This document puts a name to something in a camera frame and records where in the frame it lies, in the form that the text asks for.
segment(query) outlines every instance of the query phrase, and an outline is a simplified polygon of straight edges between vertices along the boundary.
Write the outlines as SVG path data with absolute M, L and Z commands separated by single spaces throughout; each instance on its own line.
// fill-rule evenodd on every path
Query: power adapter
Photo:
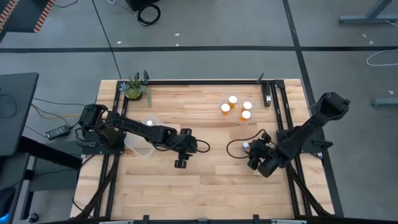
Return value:
M 70 133 L 70 127 L 68 125 L 64 125 L 59 128 L 55 128 L 51 131 L 47 131 L 45 135 L 49 140 L 53 140 L 60 136 L 67 136 L 69 133 Z

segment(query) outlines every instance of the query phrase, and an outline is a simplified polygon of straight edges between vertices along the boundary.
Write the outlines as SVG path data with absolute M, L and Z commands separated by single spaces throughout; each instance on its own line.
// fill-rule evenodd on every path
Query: wooden table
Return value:
M 294 125 L 309 118 L 302 84 L 299 79 L 284 80 Z M 264 128 L 276 141 L 277 121 L 274 103 L 264 107 L 260 85 L 156 85 L 152 92 L 152 107 L 145 96 L 141 101 L 129 102 L 127 117 L 142 120 L 153 114 L 165 125 L 177 130 L 191 128 L 193 135 L 210 143 L 208 153 L 196 153 L 186 169 L 174 168 L 175 152 L 158 152 L 142 158 L 128 148 L 120 158 L 111 219 L 151 220 L 181 219 L 252 219 L 293 218 L 287 174 L 277 169 L 269 178 L 251 170 L 247 159 L 233 159 L 226 153 L 232 139 L 248 138 Z M 116 80 L 103 80 L 97 104 L 112 108 Z M 219 116 L 219 100 L 223 92 L 244 94 L 254 103 L 254 121 L 240 126 Z M 118 112 L 121 112 L 123 97 Z M 287 127 L 282 111 L 284 126 Z M 231 153 L 243 156 L 241 143 L 231 145 Z M 321 161 L 315 156 L 302 154 L 307 187 L 324 208 L 333 213 L 330 194 Z M 81 172 L 75 202 L 84 207 L 98 188 L 103 156 L 87 162 Z M 303 214 L 301 193 L 296 187 Z M 107 192 L 104 193 L 101 215 L 104 215 Z M 72 208 L 71 216 L 80 211 Z

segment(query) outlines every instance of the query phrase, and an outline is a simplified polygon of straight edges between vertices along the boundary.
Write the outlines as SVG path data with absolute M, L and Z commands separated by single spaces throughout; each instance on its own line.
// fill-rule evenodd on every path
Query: black cable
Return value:
M 114 3 L 117 4 L 119 7 L 125 9 L 127 12 L 130 12 L 130 14 L 136 16 L 133 12 L 131 12 L 130 10 L 128 10 L 126 7 L 120 5 L 118 2 L 115 1 Z M 154 20 L 151 21 L 151 22 L 148 22 L 148 21 L 144 20 L 144 19 L 141 17 L 141 13 L 142 13 L 146 8 L 148 8 L 148 7 L 153 7 L 153 8 L 156 9 L 156 11 L 157 11 L 156 19 L 154 19 Z M 145 5 L 145 6 L 143 6 L 142 8 L 140 8 L 140 10 L 138 11 L 137 20 L 138 20 L 138 23 L 140 23 L 140 25 L 142 25 L 142 26 L 150 26 L 150 25 L 154 24 L 155 22 L 157 22 L 159 19 L 160 19 L 160 8 L 159 8 L 158 6 L 156 6 L 156 5 L 154 5 L 154 4 Z
M 78 140 L 81 140 L 81 141 L 85 141 L 84 139 L 81 139 L 80 137 L 79 137 L 79 133 L 77 133 L 77 131 L 79 131 L 79 130 L 81 130 L 81 131 L 83 131 L 81 128 L 76 128 L 75 129 L 75 137 L 76 137 L 76 139 L 78 139 Z
M 132 14 L 133 16 L 136 16 L 136 15 L 135 15 L 134 13 L 132 13 L 128 8 L 126 8 L 126 7 L 122 6 L 122 5 L 120 5 L 117 1 L 115 1 L 114 3 L 117 4 L 119 7 L 125 9 L 127 12 L 130 12 L 130 14 Z
M 203 142 L 203 143 L 205 143 L 205 144 L 208 146 L 208 149 L 205 150 L 205 151 L 201 151 L 201 150 L 197 149 L 198 152 L 200 152 L 200 153 L 206 153 L 206 152 L 210 151 L 210 144 L 208 144 L 206 141 L 199 140 L 199 139 L 197 139 L 197 141 L 198 141 L 198 142 Z
M 95 6 L 94 0 L 91 0 L 91 1 L 93 2 L 94 9 L 95 9 L 95 12 L 97 13 L 97 16 L 98 16 L 98 19 L 99 19 L 99 23 L 101 24 L 102 30 L 104 31 L 104 34 L 105 34 L 105 37 L 106 37 L 106 41 L 108 41 L 109 48 L 111 49 L 113 60 L 114 60 L 114 64 L 116 65 L 116 69 L 118 70 L 119 78 L 122 79 L 122 75 L 120 74 L 119 66 L 118 66 L 118 63 L 116 62 L 116 57 L 114 56 L 114 52 L 113 52 L 113 49 L 112 49 L 111 42 L 108 39 L 108 35 L 106 35 L 104 25 L 102 24 L 102 21 L 101 21 L 100 15 L 98 14 L 97 7 Z
M 86 159 L 82 164 L 81 164 L 81 167 L 86 163 L 86 162 L 88 162 L 91 158 L 93 158 L 95 155 L 92 155 L 92 156 L 90 156 L 88 159 Z M 70 169 L 62 169 L 62 170 L 58 170 L 58 171 L 51 171 L 51 172 L 45 172 L 45 173 L 43 173 L 43 174 L 37 174 L 37 175 L 34 175 L 35 177 L 38 177 L 38 176 L 41 176 L 41 175 L 45 175 L 45 174 L 57 174 L 57 173 L 59 173 L 59 172 L 63 172 L 63 171 L 74 171 L 74 170 L 70 170 Z M 20 181 L 18 181 L 18 182 L 16 182 L 16 183 L 14 183 L 14 184 L 12 184 L 10 187 L 13 187 L 13 186 L 15 186 L 15 185 L 17 185 L 18 183 L 21 183 L 21 182 L 23 182 L 24 181 L 24 179 L 23 180 L 20 180 Z
M 146 21 L 145 19 L 143 19 L 141 17 L 142 12 L 145 9 L 147 9 L 148 7 L 153 7 L 157 11 L 157 16 L 153 21 Z M 140 25 L 142 25 L 142 26 L 150 26 L 150 25 L 154 24 L 155 22 L 157 22 L 159 19 L 160 19 L 160 9 L 159 9 L 159 7 L 157 7 L 154 4 L 145 5 L 142 8 L 140 8 L 140 10 L 138 11 L 137 20 L 138 20 L 138 23 L 140 23 Z
M 247 138 L 247 139 L 235 139 L 235 140 L 230 141 L 230 142 L 226 145 L 226 152 L 228 153 L 229 156 L 231 156 L 231 157 L 234 158 L 234 159 L 245 159 L 245 158 L 248 158 L 248 157 L 249 157 L 248 155 L 247 155 L 247 156 L 243 156 L 243 157 L 233 156 L 233 155 L 229 152 L 228 146 L 229 146 L 231 143 L 236 142 L 236 141 L 247 141 L 247 140 L 250 140 L 250 139 L 254 139 L 257 135 L 259 135 L 259 134 L 261 133 L 261 131 L 264 131 L 264 132 L 266 133 L 266 130 L 261 129 L 255 136 L 253 136 L 253 137 L 251 137 L 251 138 Z
M 43 113 L 46 113 L 46 114 L 51 114 L 51 115 L 53 115 L 53 116 L 56 116 L 56 117 L 58 117 L 58 118 L 61 118 L 61 119 L 63 119 L 64 120 L 64 122 L 66 122 L 66 124 L 68 125 L 68 127 L 70 127 L 70 124 L 69 124 L 69 122 L 65 119 L 65 118 L 63 118 L 63 117 L 61 117 L 61 116 L 59 116 L 59 115 L 56 115 L 56 114 L 53 114 L 53 113 L 49 113 L 49 112 L 46 112 L 46 111 L 44 111 L 44 110 L 42 110 L 42 109 L 40 109 L 38 106 L 36 106 L 35 105 L 35 107 L 39 110 L 39 111 L 41 111 L 41 112 L 43 112 Z
M 65 6 L 59 6 L 59 5 L 57 5 L 57 4 L 54 4 L 54 6 L 57 6 L 57 7 L 60 7 L 60 8 L 66 8 L 66 7 L 70 6 L 70 5 L 76 4 L 78 1 L 79 1 L 79 0 L 76 0 L 76 1 L 74 1 L 74 2 L 72 2 L 72 3 L 69 3 L 69 4 L 65 5 Z
M 81 103 L 56 103 L 56 102 L 52 102 L 52 101 L 49 101 L 49 100 L 42 100 L 42 99 L 39 99 L 39 98 L 33 98 L 33 99 L 34 99 L 34 100 L 43 101 L 43 102 L 46 102 L 46 103 L 52 103 L 52 104 L 55 104 L 55 105 L 78 105 L 78 106 L 86 106 L 86 105 L 81 104 Z
M 17 102 L 15 101 L 15 99 L 12 96 L 10 96 L 8 94 L 0 94 L 0 97 L 2 97 L 2 96 L 8 96 L 12 100 L 12 103 L 14 104 L 15 110 L 14 110 L 14 112 L 11 115 L 0 116 L 0 118 L 11 118 L 11 117 L 15 116 L 15 114 L 17 114 L 17 110 L 18 110 L 17 109 Z
M 69 127 L 69 129 L 71 129 L 71 130 L 72 130 L 72 129 L 73 129 L 73 128 L 74 128 L 76 125 L 78 125 L 78 124 L 79 124 L 79 121 L 78 121 L 78 122 L 76 122 L 74 125 L 70 126 L 70 127 Z
M 87 158 L 82 164 L 81 164 L 81 166 L 83 166 L 84 164 L 86 164 L 86 162 L 88 162 L 90 159 L 92 159 L 93 157 L 95 156 L 95 154 L 94 155 L 91 155 L 89 158 Z
M 322 157 L 320 157 L 319 155 L 318 155 L 318 153 L 310 153 L 311 155 L 313 155 L 313 156 L 315 156 L 316 158 L 318 158 L 318 159 L 321 159 L 322 160 Z
M 44 134 L 40 134 L 38 131 L 34 130 L 33 128 L 29 127 L 28 125 L 25 125 L 25 128 L 29 128 L 30 130 L 34 131 L 39 136 L 42 136 L 43 138 L 47 138 L 47 136 L 45 136 Z
M 87 158 L 87 159 L 81 164 L 81 167 L 80 167 L 80 168 L 82 168 L 83 165 L 84 165 L 86 162 L 88 162 L 90 159 L 92 159 L 94 156 L 95 156 L 95 155 L 91 155 L 89 158 Z M 76 206 L 76 208 L 79 209 L 80 211 L 83 211 L 83 209 L 80 208 L 80 207 L 76 204 L 76 202 L 75 202 L 75 197 L 72 198 L 72 204 L 73 204 L 74 206 Z
M 74 205 L 74 206 L 76 206 L 76 208 L 77 209 L 79 209 L 80 211 L 83 211 L 83 209 L 81 209 L 77 204 L 76 204 L 76 202 L 75 202 L 75 197 L 73 197 L 72 198 L 72 204 Z

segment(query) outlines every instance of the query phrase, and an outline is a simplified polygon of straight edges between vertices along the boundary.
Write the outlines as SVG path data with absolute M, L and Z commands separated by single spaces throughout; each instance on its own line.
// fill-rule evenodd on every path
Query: small plant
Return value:
M 148 106 L 152 106 L 152 97 L 148 88 L 143 81 L 138 79 L 138 74 L 122 84 L 120 84 L 120 91 L 124 92 L 125 96 L 131 100 L 139 100 L 142 95 L 147 95 Z

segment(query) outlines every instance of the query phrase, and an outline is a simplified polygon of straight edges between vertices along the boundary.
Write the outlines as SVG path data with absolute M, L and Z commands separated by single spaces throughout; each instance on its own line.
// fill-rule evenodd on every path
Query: gray floor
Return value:
M 242 4 L 239 0 L 163 0 L 158 4 L 162 17 L 150 27 L 141 27 L 133 14 L 117 5 L 95 1 L 113 47 L 293 45 L 282 1 L 248 0 Z M 117 1 L 125 6 L 123 0 Z M 340 15 L 365 14 L 375 2 L 290 0 L 289 4 L 303 46 L 398 45 L 398 27 L 337 22 Z M 398 14 L 398 1 L 386 13 Z M 7 33 L 0 43 L 0 48 L 107 46 L 91 1 L 83 0 L 66 9 L 53 8 L 38 34 Z M 367 66 L 366 59 L 374 53 L 303 54 L 315 98 L 325 91 L 336 91 L 352 102 L 343 120 L 325 127 L 327 140 L 335 143 L 330 149 L 331 161 L 346 217 L 398 220 L 398 109 L 375 109 L 369 104 L 375 97 L 390 97 L 389 91 L 394 92 L 392 96 L 398 94 L 398 67 Z M 151 78 L 256 78 L 262 72 L 264 78 L 301 78 L 295 52 L 118 52 L 115 56 L 123 78 L 143 69 Z M 374 61 L 397 63 L 398 52 Z M 35 97 L 77 103 L 94 102 L 100 80 L 118 78 L 109 52 L 0 54 L 1 74 L 19 72 L 40 73 Z M 78 106 L 34 103 L 56 114 L 81 111 Z M 68 121 L 73 124 L 77 118 Z M 40 133 L 62 124 L 40 119 L 33 110 L 27 121 Z M 28 129 L 24 135 L 48 142 Z M 57 141 L 72 139 L 71 135 Z M 41 222 L 65 220 L 74 191 L 37 193 L 32 212 L 40 215 Z

